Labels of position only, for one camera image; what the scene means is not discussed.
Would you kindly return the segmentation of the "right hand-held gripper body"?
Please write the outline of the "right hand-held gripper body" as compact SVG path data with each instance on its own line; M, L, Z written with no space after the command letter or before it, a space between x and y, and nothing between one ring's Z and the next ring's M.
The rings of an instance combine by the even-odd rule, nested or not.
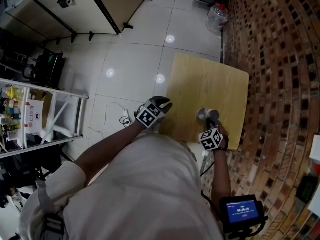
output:
M220 150L219 145L222 138L219 130L215 127L198 135L198 141L205 151Z

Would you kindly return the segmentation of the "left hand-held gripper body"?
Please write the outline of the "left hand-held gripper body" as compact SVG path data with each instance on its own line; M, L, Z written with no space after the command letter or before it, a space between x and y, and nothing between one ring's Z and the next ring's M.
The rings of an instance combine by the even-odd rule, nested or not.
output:
M139 121L147 129L152 128L155 124L161 121L165 114L160 107L156 106L153 102L147 101L142 105L135 115L135 119Z

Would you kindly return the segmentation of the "person's right forearm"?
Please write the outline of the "person's right forearm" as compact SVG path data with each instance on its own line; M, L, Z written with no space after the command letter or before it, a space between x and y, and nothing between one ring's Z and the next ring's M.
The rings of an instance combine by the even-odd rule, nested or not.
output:
M213 153L213 156L215 164L211 200L218 205L221 198L232 195L232 189L226 152L218 150Z

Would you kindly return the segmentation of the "person's left forearm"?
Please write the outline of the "person's left forearm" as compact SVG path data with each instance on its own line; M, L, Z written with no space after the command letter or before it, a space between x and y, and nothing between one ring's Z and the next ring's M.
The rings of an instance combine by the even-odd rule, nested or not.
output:
M145 129L145 126L136 121L88 148L75 161L85 173L84 186L87 187L91 180Z

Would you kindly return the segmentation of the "person's right hand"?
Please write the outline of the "person's right hand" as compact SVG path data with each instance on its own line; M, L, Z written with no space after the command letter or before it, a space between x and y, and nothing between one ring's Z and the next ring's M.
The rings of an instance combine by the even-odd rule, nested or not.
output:
M227 151L229 147L229 133L224 128L222 123L219 123L217 129L219 130L219 134L222 136L222 140L219 144L219 149L222 151Z

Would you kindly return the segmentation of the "person's white shirt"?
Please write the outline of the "person's white shirt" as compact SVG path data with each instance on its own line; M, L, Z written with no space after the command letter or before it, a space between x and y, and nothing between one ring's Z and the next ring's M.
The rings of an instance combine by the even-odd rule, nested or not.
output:
M195 159L169 137L142 133L85 182L70 161L46 181L69 240L224 240Z

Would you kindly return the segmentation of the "black device blue screen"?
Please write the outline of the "black device blue screen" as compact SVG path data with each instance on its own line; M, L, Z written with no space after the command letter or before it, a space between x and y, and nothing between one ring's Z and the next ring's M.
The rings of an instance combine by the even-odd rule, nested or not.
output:
M269 219L255 195L223 197L219 206L223 233L228 240L246 240L258 235Z

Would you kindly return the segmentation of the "white metal shelf rack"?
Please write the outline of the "white metal shelf rack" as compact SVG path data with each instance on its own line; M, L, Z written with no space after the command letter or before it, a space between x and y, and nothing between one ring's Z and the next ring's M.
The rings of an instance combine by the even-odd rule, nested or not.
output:
M82 139L82 117L87 95L37 86L0 78L0 92L4 85L24 90L20 108L20 129L4 131L0 124L0 159L59 146ZM43 101L42 129L26 134L24 129L26 102Z

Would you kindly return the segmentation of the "clear water jug red cap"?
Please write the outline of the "clear water jug red cap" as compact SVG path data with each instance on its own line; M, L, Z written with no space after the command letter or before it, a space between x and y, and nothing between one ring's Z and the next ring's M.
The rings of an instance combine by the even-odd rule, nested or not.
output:
M210 7L205 26L213 34L219 34L228 22L229 11L224 3L215 2Z

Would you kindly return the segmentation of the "white sign red print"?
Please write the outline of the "white sign red print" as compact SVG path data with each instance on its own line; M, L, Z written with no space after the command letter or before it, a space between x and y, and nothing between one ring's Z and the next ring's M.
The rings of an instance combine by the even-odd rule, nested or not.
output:
M25 103L24 131L26 134L38 134L42 130L43 101L28 100Z

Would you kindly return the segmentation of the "cream partition panel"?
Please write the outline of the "cream partition panel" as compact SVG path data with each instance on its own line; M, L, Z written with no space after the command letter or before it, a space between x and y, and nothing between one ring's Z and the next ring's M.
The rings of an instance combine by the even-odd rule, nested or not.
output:
M74 4L67 8L61 8L57 3L58 0L38 1L71 27L77 35L89 33L116 35L94 0L74 0Z
M24 0L0 17L0 28L32 43L77 36L77 33L38 0Z

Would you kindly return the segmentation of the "blank white paper sheet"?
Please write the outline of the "blank white paper sheet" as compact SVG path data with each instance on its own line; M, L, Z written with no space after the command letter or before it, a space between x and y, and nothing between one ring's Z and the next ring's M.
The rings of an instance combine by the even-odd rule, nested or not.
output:
M308 206L308 210L320 218L320 186L315 191L314 196Z

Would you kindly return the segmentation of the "pile of colourful small items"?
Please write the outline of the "pile of colourful small items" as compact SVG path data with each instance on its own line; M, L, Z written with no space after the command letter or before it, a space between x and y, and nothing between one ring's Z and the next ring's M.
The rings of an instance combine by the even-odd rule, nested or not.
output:
M4 85L0 92L0 124L4 131L21 128L21 106L24 90L13 85Z

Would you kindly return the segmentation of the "white wall switch box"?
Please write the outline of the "white wall switch box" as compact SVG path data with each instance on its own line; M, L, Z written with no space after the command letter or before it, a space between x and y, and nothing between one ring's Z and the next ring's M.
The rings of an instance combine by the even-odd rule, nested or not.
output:
M320 135L313 136L309 158L320 162Z

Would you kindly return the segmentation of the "black wall display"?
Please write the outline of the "black wall display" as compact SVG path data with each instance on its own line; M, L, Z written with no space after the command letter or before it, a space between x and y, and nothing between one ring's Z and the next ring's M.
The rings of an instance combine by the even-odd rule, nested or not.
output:
M304 175L297 188L296 197L305 204L309 203L315 192L317 184L317 177Z

